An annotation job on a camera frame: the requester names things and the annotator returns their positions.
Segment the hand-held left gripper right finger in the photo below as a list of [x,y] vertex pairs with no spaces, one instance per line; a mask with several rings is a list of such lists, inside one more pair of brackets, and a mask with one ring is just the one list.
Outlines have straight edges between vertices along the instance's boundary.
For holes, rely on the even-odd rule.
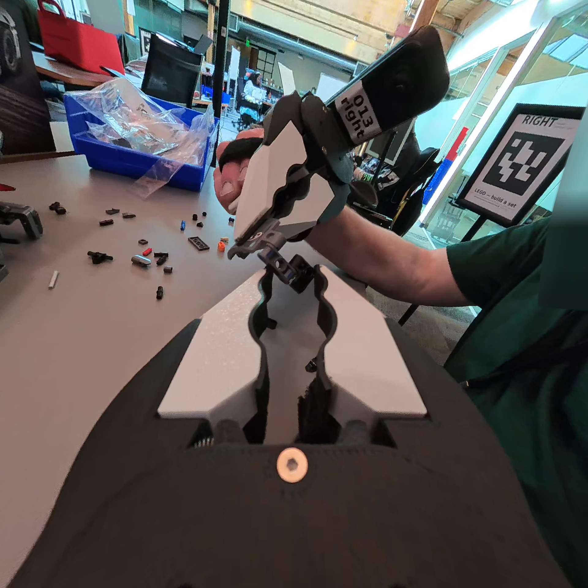
[[316,266],[318,326],[325,336],[316,381],[326,415],[341,429],[423,420],[428,410],[386,317],[325,265]]

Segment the red bag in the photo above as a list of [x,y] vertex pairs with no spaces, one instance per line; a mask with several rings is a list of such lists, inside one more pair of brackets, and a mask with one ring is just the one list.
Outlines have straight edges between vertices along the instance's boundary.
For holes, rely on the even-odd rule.
[[124,74],[116,35],[68,18],[56,1],[37,4],[45,55],[91,73],[107,68]]

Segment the person's right forearm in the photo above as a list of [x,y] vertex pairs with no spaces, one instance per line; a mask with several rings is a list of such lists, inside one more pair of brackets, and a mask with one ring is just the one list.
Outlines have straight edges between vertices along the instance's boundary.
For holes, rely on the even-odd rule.
[[345,207],[317,224],[306,242],[325,259],[388,298],[416,305],[469,305],[450,268],[447,249],[427,250]]

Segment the wooden-edged office desk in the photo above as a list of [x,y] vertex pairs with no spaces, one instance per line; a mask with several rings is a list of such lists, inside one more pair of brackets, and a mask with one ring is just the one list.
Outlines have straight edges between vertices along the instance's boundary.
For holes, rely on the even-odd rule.
[[66,63],[61,63],[45,55],[41,45],[33,42],[30,42],[29,45],[32,49],[36,71],[39,75],[48,77],[51,80],[84,89],[95,88],[114,78],[108,73],[97,74],[87,72]]

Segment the blue plastic bin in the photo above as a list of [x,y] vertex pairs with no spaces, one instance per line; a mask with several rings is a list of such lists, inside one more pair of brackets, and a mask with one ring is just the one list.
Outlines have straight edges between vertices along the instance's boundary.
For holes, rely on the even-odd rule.
[[[74,92],[64,96],[65,112],[70,132],[70,140],[76,154],[86,158],[92,169],[139,179],[160,159],[147,153],[141,153],[122,146],[116,146],[97,140],[90,133],[89,124],[101,125],[99,119],[90,113],[74,98]],[[214,126],[205,144],[204,164],[183,165],[171,178],[170,187],[199,192],[205,182],[213,159],[213,149],[217,138],[220,119],[215,118]]]

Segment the grey toy brick car model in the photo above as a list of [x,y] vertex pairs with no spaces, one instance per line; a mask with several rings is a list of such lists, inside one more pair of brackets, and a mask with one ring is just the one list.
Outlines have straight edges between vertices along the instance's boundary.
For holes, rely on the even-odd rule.
[[[16,188],[1,183],[1,192],[13,192]],[[1,226],[11,226],[20,222],[26,236],[30,240],[38,240],[43,235],[43,227],[38,212],[30,206],[1,200]],[[2,245],[18,245],[18,239],[4,238],[1,234]],[[5,256],[1,247],[1,282],[9,274]]]

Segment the person's right hand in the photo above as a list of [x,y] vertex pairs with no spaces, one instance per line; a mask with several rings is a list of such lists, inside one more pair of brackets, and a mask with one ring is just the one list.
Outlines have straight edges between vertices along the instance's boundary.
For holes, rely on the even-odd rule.
[[218,164],[214,170],[214,188],[219,203],[230,215],[236,213],[247,168],[257,148],[256,146],[243,147],[243,145],[249,142],[259,146],[263,138],[264,130],[258,125],[241,131],[232,141],[223,141],[218,144],[216,155],[224,164]]

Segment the whiteboard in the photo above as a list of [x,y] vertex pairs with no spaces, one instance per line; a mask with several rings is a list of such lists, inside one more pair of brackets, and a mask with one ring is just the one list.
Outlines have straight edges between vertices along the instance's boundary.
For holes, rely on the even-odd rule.
[[348,81],[331,77],[326,73],[321,72],[315,95],[326,105],[329,103],[329,100],[336,96],[347,84]]

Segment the scattered small black toy bricks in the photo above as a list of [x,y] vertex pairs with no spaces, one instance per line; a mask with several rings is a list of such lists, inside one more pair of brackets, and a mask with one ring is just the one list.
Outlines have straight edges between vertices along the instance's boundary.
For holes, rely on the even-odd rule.
[[[65,215],[67,213],[66,209],[63,206],[61,206],[61,203],[60,202],[54,202],[51,205],[49,205],[48,208],[49,208],[49,210],[55,212],[58,215]],[[105,211],[105,213],[107,215],[109,215],[109,216],[113,216],[113,215],[119,214],[120,213],[120,209],[114,209],[114,208],[107,209]],[[122,215],[122,218],[123,219],[132,219],[132,218],[135,218],[135,217],[136,217],[136,214],[134,214],[134,213],[124,213]],[[193,214],[192,218],[193,218],[194,221],[197,221],[198,215],[197,214]],[[228,223],[231,226],[234,226],[235,217],[229,217]],[[103,226],[103,227],[104,226],[112,226],[113,224],[114,224],[114,220],[113,219],[104,219],[104,220],[99,221],[99,226]],[[196,226],[202,228],[203,227],[203,223],[202,222],[197,222],[196,223]],[[222,238],[220,240],[227,243],[228,240],[229,240],[229,238]],[[148,245],[148,240],[146,240],[146,239],[139,239],[138,240],[138,245],[147,246]],[[148,247],[148,248],[145,249],[145,251],[141,255],[146,256],[147,258],[149,258],[149,255],[151,255],[151,254],[153,254],[154,255],[154,258],[156,259],[156,266],[163,266],[164,267],[164,274],[167,275],[167,274],[172,273],[173,268],[171,266],[165,265],[166,264],[166,261],[167,261],[167,259],[169,257],[169,254],[168,253],[165,253],[165,252],[153,252],[152,247]],[[163,296],[164,296],[164,287],[163,286],[158,286],[158,289],[156,291],[156,299],[157,300],[162,300]]]

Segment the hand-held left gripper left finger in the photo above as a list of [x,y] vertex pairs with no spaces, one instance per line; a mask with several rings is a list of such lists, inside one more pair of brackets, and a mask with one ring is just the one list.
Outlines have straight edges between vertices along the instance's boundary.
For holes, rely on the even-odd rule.
[[269,370],[261,335],[268,328],[272,274],[259,270],[200,318],[158,407],[163,419],[201,419],[215,429],[236,422],[264,439]]

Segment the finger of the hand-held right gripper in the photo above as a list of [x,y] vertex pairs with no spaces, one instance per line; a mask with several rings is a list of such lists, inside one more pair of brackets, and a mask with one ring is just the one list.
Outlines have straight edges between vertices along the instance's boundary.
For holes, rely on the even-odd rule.
[[286,183],[275,193],[275,230],[283,236],[296,236],[312,229],[333,199],[329,182],[320,175]]
[[261,145],[247,167],[238,198],[233,239],[241,245],[257,234],[257,226],[273,207],[276,192],[286,186],[292,166],[302,165],[307,155],[303,137],[289,121],[269,145]]

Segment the small toy brick beam subassembly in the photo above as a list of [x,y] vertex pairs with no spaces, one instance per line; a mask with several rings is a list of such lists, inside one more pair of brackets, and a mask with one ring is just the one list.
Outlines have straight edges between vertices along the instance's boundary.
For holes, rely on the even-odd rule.
[[262,237],[258,258],[282,283],[296,293],[303,293],[313,282],[314,268],[299,254],[295,254],[290,261],[283,257],[281,248],[286,238],[281,232],[271,229]]

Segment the person's green shirt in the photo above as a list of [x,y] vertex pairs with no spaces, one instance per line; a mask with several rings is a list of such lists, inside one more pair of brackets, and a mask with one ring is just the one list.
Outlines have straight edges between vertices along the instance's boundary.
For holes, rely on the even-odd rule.
[[480,312],[445,370],[500,441],[569,582],[587,587],[587,312],[539,305],[548,221],[447,248]]

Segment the toy car set box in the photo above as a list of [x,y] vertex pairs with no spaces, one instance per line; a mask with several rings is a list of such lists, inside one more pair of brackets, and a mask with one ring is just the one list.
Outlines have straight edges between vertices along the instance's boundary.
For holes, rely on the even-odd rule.
[[17,1],[1,1],[1,156],[55,151],[24,12]]

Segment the black framed marker sign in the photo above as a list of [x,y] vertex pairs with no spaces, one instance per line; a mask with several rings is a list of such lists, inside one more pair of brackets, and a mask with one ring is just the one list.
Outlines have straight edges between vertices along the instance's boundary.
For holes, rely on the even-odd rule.
[[461,242],[486,221],[518,225],[562,172],[585,107],[517,104],[481,158],[456,206],[478,214]]

